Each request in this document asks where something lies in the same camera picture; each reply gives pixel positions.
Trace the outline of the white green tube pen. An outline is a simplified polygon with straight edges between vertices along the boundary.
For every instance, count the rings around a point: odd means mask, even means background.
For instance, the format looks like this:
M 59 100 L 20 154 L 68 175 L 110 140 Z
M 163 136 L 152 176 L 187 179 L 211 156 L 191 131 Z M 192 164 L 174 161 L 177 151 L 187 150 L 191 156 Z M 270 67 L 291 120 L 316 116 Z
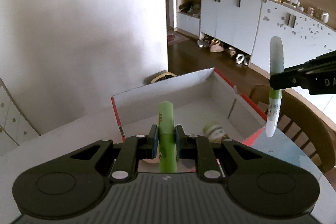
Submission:
M 278 88 L 273 83 L 274 76 L 284 71 L 284 50 L 282 39 L 274 36 L 270 40 L 270 90 L 268 102 L 268 114 L 266 120 L 266 135 L 271 138 L 277 128 L 277 123 L 280 115 L 282 89 Z

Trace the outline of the red door mat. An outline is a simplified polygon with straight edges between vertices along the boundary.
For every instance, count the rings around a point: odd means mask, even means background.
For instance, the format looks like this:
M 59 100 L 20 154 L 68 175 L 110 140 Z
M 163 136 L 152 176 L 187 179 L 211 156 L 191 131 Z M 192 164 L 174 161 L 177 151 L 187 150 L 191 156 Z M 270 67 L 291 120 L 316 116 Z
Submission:
M 178 43 L 181 43 L 181 42 L 185 42 L 185 41 L 188 41 L 188 40 L 189 40 L 189 38 L 179 34 L 178 32 L 174 32 L 174 31 L 171 31 L 171 30 L 169 30 L 167 32 L 167 45 L 168 46 L 178 44 Z

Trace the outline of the green-lid jar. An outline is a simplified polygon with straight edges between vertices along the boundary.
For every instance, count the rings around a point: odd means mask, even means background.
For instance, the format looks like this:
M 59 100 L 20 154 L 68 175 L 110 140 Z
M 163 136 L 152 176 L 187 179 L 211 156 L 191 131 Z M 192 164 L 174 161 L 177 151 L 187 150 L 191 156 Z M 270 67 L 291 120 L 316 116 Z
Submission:
M 209 121 L 205 124 L 203 127 L 203 135 L 209 139 L 211 143 L 221 143 L 224 139 L 229 138 L 222 126 L 215 121 Z

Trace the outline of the dark wooden chair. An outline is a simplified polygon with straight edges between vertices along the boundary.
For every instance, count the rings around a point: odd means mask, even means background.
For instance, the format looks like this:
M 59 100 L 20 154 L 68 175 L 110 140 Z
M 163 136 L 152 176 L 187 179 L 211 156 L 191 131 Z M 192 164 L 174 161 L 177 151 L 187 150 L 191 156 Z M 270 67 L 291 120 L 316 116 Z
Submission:
M 311 108 L 286 91 L 282 93 L 277 128 L 323 173 L 335 167 L 335 137 L 332 130 Z

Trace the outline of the white drawer cabinet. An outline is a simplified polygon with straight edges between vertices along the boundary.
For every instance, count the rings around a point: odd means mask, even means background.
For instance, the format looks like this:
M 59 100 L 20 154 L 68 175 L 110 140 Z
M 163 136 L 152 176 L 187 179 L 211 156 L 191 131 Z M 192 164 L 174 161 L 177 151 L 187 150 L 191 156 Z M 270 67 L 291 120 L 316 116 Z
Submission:
M 1 155 L 17 148 L 23 143 L 41 136 L 22 113 L 3 80 L 1 80 Z

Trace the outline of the green tube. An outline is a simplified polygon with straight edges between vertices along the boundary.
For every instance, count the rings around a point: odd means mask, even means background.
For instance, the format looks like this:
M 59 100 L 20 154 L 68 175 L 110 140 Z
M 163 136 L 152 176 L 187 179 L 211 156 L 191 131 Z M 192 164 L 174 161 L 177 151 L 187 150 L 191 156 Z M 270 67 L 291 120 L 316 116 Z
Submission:
M 177 173 L 174 106 L 164 101 L 159 104 L 159 171 Z

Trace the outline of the white wall cabinet unit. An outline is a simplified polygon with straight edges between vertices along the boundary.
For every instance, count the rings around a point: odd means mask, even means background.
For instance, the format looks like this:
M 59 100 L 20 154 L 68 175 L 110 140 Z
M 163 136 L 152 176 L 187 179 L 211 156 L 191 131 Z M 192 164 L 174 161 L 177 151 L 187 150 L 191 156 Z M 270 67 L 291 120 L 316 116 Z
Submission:
M 335 50 L 335 0 L 176 0 L 177 26 L 216 38 L 251 57 L 268 75 L 269 42 L 279 36 L 285 66 Z

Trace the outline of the pink white sneaker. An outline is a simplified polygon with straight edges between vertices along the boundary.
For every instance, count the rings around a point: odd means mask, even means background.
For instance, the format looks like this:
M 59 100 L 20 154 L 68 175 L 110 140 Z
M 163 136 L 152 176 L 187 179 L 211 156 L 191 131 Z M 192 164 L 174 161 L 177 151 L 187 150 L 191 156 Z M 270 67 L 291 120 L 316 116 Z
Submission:
M 212 40 L 210 43 L 210 52 L 223 52 L 224 47 L 219 40 Z

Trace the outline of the pink heart dish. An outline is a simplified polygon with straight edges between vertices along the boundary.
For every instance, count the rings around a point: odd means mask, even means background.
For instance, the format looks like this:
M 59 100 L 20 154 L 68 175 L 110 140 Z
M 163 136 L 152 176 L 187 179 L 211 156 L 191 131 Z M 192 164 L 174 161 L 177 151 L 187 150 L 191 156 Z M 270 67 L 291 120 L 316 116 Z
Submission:
M 156 157 L 155 159 L 144 159 L 144 161 L 149 163 L 149 164 L 157 164 L 157 163 L 159 163 L 159 158 Z

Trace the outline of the red cardboard box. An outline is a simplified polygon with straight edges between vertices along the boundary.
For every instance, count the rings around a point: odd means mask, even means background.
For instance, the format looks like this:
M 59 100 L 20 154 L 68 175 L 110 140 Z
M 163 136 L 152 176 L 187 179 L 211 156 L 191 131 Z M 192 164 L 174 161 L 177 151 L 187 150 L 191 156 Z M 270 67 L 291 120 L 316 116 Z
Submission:
M 163 101 L 173 104 L 174 123 L 182 125 L 187 135 L 202 135 L 204 126 L 215 122 L 229 137 L 244 142 L 266 124 L 266 115 L 216 68 L 135 88 L 111 101 L 124 138 L 147 135 L 158 123 Z

